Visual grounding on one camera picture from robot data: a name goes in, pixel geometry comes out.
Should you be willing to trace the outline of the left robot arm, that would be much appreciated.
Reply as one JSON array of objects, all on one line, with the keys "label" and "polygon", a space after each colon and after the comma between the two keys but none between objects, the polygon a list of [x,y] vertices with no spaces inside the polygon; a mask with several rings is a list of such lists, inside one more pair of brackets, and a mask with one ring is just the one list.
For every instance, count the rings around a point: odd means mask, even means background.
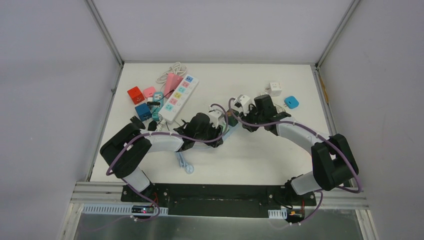
[{"label": "left robot arm", "polygon": [[149,131],[129,123],[108,140],[99,153],[108,164],[106,175],[114,175],[131,185],[134,197],[144,203],[153,195],[152,182],[139,167],[147,154],[184,152],[195,143],[216,148],[223,144],[227,128],[228,124],[214,123],[211,116],[201,112],[172,131]]}]

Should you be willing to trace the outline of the dark green cube adapter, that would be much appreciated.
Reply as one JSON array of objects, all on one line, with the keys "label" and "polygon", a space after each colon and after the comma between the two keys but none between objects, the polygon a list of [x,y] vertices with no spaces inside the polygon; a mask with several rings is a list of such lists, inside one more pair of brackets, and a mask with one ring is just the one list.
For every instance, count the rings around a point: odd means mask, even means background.
[{"label": "dark green cube adapter", "polygon": [[231,113],[228,114],[228,125],[231,127],[235,127],[239,121],[237,120],[237,116],[232,115]]}]

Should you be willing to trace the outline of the black plug adapter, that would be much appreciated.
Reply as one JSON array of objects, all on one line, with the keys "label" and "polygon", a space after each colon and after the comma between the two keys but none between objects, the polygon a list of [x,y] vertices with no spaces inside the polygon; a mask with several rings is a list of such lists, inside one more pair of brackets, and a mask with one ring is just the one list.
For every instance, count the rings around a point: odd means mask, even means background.
[{"label": "black plug adapter", "polygon": [[148,130],[148,131],[151,131],[151,132],[155,132],[155,131],[157,130],[157,128],[158,128],[158,122],[157,122],[157,121],[152,120],[152,121],[148,124],[147,130]]}]

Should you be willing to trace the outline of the white tiger cube adapter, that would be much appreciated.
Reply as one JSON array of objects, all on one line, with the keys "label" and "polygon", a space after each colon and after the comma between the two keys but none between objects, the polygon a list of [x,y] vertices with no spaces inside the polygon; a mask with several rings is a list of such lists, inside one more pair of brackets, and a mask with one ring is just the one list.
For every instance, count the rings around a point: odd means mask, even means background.
[{"label": "white tiger cube adapter", "polygon": [[271,97],[278,97],[282,94],[282,87],[279,82],[270,82],[268,87],[265,88],[265,92]]}]

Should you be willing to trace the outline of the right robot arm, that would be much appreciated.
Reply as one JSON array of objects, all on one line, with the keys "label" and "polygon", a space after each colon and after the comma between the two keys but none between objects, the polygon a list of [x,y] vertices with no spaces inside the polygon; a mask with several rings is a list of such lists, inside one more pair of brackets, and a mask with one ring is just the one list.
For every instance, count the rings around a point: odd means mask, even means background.
[{"label": "right robot arm", "polygon": [[288,181],[288,188],[283,192],[288,204],[298,204],[309,192],[334,188],[346,190],[343,184],[351,179],[357,185],[357,189],[351,192],[362,192],[359,168],[344,135],[320,133],[300,123],[286,111],[278,111],[268,94],[254,99],[240,95],[230,99],[228,106],[241,110],[234,117],[248,131],[263,127],[275,136],[295,143],[311,156],[312,170]]}]

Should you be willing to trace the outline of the blue folding plug adapter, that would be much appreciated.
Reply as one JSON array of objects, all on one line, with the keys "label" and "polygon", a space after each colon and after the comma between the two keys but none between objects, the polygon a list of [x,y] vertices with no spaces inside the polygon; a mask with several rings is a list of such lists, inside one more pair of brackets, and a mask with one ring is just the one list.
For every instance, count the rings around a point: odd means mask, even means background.
[{"label": "blue folding plug adapter", "polygon": [[293,95],[286,97],[284,99],[284,104],[289,109],[295,109],[300,105],[299,101]]}]

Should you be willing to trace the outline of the red cube socket adapter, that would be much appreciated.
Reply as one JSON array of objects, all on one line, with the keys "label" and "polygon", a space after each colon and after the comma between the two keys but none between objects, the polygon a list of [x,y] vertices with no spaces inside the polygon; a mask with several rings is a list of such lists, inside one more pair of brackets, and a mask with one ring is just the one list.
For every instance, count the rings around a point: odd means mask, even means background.
[{"label": "red cube socket adapter", "polygon": [[145,100],[145,97],[138,86],[129,89],[127,94],[129,95],[134,105],[140,104]]}]

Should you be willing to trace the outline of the white multicolour power strip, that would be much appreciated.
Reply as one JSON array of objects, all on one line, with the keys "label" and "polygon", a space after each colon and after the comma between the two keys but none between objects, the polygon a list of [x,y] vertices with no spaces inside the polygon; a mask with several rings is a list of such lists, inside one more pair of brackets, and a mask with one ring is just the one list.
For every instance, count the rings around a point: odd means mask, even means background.
[{"label": "white multicolour power strip", "polygon": [[164,121],[171,124],[182,108],[187,103],[188,99],[194,93],[200,80],[191,75],[187,75],[176,87],[170,95],[164,106],[158,112]]}]

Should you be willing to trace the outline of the light blue power strip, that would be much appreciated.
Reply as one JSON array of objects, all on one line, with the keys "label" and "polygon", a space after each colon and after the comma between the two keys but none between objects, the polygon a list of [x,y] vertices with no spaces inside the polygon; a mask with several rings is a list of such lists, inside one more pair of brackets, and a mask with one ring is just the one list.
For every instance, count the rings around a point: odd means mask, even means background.
[{"label": "light blue power strip", "polygon": [[[240,127],[241,125],[238,123],[238,124],[236,124],[235,126],[230,126],[229,127],[229,130],[227,130],[225,133],[224,133],[224,135],[223,135],[223,137],[222,137],[222,140],[225,142],[229,137],[230,137],[230,135],[238,128],[238,127]],[[188,175],[190,175],[190,174],[192,174],[194,171],[195,171],[195,168],[194,168],[194,166],[192,165],[192,164],[190,164],[190,163],[188,163],[187,162],[187,160],[185,159],[185,157],[183,156],[183,153],[182,152],[176,152],[175,153],[175,156],[176,156],[176,159],[177,159],[177,161],[178,161],[178,163],[179,163],[179,166],[182,168],[182,169],[184,169],[184,171],[188,174]]]}]

